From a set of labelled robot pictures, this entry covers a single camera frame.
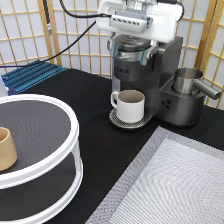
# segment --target gray mesh mat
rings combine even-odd
[[[224,160],[224,152],[159,127],[136,158],[131,162],[86,224],[109,223],[112,215],[165,138]]]
[[[8,128],[18,154],[17,162],[1,174],[31,166],[58,149],[67,139],[68,115],[50,103],[24,100],[0,105],[0,127]]]
[[[224,161],[165,139],[111,224],[224,222]]]
[[[0,222],[27,218],[49,208],[68,191],[74,178],[74,156],[70,153],[37,179],[0,190]]]

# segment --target paper screen panel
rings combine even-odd
[[[71,13],[91,15],[97,13],[99,0],[64,0],[64,4]],[[53,11],[60,50],[74,42],[96,20],[95,18],[74,19],[68,17],[63,12],[58,0],[48,0],[48,7]],[[74,47],[62,54],[62,66],[111,77],[107,34],[108,32],[99,30],[95,25]]]
[[[184,17],[178,23],[176,31],[177,36],[183,37],[179,67],[194,67],[210,0],[181,0],[179,2],[185,7]]]
[[[204,79],[213,88],[221,91],[219,100],[207,98],[208,106],[224,110],[224,0],[218,0],[211,31],[208,36],[205,56],[202,61],[201,70],[204,72]]]
[[[0,65],[25,65],[51,57],[46,28],[42,0],[0,1]],[[0,74],[14,69],[1,69]]]

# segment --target black tablecloth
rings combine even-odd
[[[201,121],[191,128],[153,120],[137,132],[116,129],[109,121],[111,85],[109,79],[72,69],[24,92],[66,102],[80,124],[83,181],[72,202],[49,224],[85,223],[158,126],[224,149],[224,111],[209,107],[203,108]]]

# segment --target mug handle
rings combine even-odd
[[[110,102],[114,108],[117,108],[117,105],[114,103],[114,95],[117,95],[117,97],[118,97],[118,94],[119,94],[119,92],[115,91],[110,96]]]

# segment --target coffee machine drip tray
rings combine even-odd
[[[149,113],[145,113],[144,117],[136,122],[136,123],[125,123],[117,118],[116,115],[116,109],[113,109],[110,111],[109,119],[113,125],[115,125],[117,128],[126,130],[126,131],[135,131],[137,129],[140,129],[144,127],[152,118],[153,116]]]

